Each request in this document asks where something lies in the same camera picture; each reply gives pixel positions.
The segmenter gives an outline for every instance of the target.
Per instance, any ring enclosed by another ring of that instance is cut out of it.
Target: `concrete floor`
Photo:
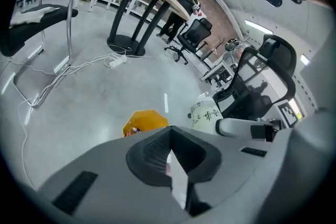
[[[44,3],[66,3],[67,0],[45,0]],[[88,3],[80,2],[79,14],[72,21],[73,66],[111,53],[106,45],[116,9],[109,11],[98,4],[87,12]],[[138,18],[124,15],[118,34],[131,36]],[[53,69],[66,57],[65,22],[46,30],[45,51],[32,64],[45,72]],[[142,37],[143,26],[138,40]],[[157,38],[155,29],[146,44],[146,56],[165,58],[128,58],[115,69],[96,62],[75,74],[64,77],[53,88],[45,102],[31,109],[15,90],[12,77],[19,66],[0,57],[0,142],[1,151],[13,175],[27,183],[23,173],[24,161],[30,181],[36,189],[54,172],[90,148],[122,136],[122,127],[136,110],[155,109],[171,125],[191,127],[187,118],[197,96],[209,90],[201,82],[201,73],[183,59],[173,61],[172,52],[164,51],[165,43]],[[13,60],[23,63],[41,42],[40,35],[26,42]],[[27,69],[20,77],[19,86],[28,98],[35,97],[50,80],[49,75]],[[164,96],[167,94],[168,112]]]

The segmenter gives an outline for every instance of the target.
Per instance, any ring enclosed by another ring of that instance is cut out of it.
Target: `white desk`
[[[232,68],[230,66],[228,66],[226,62],[221,61],[218,65],[216,65],[213,69],[211,69],[209,71],[209,73],[204,75],[201,78],[201,80],[202,81],[206,80],[208,77],[210,77],[213,73],[215,73],[221,67],[224,67],[227,70],[227,72],[230,74],[231,77],[233,77],[235,75],[235,72],[232,70]]]

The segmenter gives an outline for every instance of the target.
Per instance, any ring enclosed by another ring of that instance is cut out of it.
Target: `black pants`
[[[166,24],[162,27],[160,31],[160,35],[168,34],[169,27],[171,27],[171,25],[174,24],[173,30],[170,32],[169,39],[168,39],[170,41],[173,40],[177,34],[177,31],[183,25],[183,23],[184,23],[184,20],[179,15],[176,15],[175,13],[172,12]]]

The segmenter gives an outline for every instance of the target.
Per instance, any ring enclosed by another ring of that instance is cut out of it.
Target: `chair armrest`
[[[220,119],[216,121],[216,132],[223,136],[253,139],[251,126],[272,126],[271,123],[265,121],[247,121],[239,119]]]

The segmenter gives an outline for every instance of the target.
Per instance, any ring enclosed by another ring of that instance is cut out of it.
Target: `yellow object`
[[[155,110],[135,111],[122,129],[123,136],[132,132],[132,127],[139,128],[141,132],[169,126],[168,120]]]

